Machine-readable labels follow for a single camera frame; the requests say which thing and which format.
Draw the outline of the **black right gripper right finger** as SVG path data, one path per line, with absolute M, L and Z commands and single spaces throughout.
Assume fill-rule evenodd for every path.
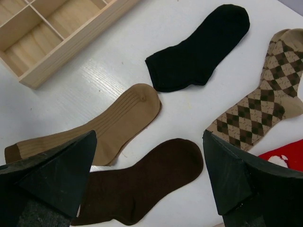
M 205 164 L 226 227 L 301 227 L 303 174 L 265 161 L 205 130 Z

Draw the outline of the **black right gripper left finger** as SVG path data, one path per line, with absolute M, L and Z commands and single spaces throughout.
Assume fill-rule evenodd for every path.
M 2 227 L 68 227 L 76 218 L 97 146 L 88 131 L 0 167 Z

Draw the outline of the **dark brown striped sock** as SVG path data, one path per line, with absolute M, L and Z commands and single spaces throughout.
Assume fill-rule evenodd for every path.
M 91 172 L 72 226 L 113 219 L 131 226 L 162 198 L 194 181 L 204 167 L 200 148 L 185 139 L 159 144 L 131 167 Z

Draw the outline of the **tan ribbed sock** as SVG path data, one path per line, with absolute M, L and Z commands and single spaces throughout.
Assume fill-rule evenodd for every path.
M 6 147 L 5 161 L 12 163 L 31 157 L 94 130 L 97 147 L 92 164 L 110 166 L 126 144 L 143 131 L 160 110 L 161 101 L 156 90 L 147 84 L 135 84 L 107 110 L 82 126 Z

